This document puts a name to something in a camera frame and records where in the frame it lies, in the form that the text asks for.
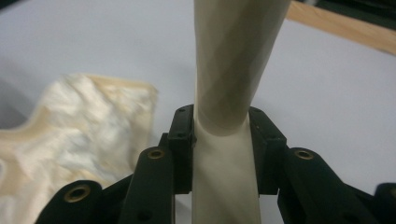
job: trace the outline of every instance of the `crumpled fabric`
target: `crumpled fabric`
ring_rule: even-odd
[[[66,76],[40,101],[43,132],[25,140],[0,132],[0,223],[34,223],[71,182],[90,179],[105,188],[133,172],[148,144],[156,91],[149,84],[115,83]]]

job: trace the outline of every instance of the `white tube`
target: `white tube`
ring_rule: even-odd
[[[194,224],[261,223],[247,114],[289,3],[194,1]]]
[[[290,0],[195,0],[198,120],[216,135],[242,124]]]

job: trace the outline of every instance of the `black bracket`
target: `black bracket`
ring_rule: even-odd
[[[258,192],[278,194],[285,223],[396,223],[396,184],[372,196],[343,183],[315,152],[288,148],[260,109],[248,111]],[[77,181],[59,190],[36,223],[174,223],[175,194],[189,193],[195,144],[193,105],[175,113],[158,147],[144,150],[133,175],[102,189]]]

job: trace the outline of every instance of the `wooden board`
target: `wooden board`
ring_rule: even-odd
[[[287,18],[396,55],[396,31],[295,1]]]

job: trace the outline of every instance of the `white background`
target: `white background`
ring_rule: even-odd
[[[29,0],[2,10],[0,120],[28,118],[64,74],[144,80],[159,91],[154,146],[174,111],[193,103],[193,31],[191,0]],[[396,182],[396,57],[285,21],[252,105],[349,185],[374,193]],[[281,223],[276,197],[261,205],[262,223]],[[178,213],[189,206],[181,197]]]

